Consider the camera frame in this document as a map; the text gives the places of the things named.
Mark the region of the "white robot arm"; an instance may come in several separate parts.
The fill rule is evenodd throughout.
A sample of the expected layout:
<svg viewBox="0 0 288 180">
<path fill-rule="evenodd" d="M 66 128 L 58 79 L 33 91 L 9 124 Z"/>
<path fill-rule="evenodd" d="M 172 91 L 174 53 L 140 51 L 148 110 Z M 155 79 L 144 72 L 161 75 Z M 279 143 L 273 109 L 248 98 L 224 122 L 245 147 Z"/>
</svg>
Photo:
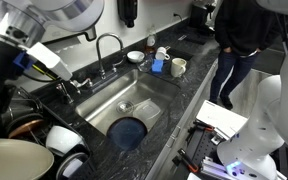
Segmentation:
<svg viewBox="0 0 288 180">
<path fill-rule="evenodd" d="M 39 61 L 61 79 L 72 73 L 62 59 L 40 43 L 44 26 L 85 31 L 100 18 L 104 0 L 0 0 L 0 114 L 15 91 L 6 80 L 16 80 L 31 63 Z M 21 55 L 31 63 L 24 64 Z M 229 176 L 237 180 L 277 180 L 274 163 L 266 156 L 288 145 L 288 54 L 281 73 L 259 84 L 258 97 L 247 123 L 217 154 Z"/>
</svg>

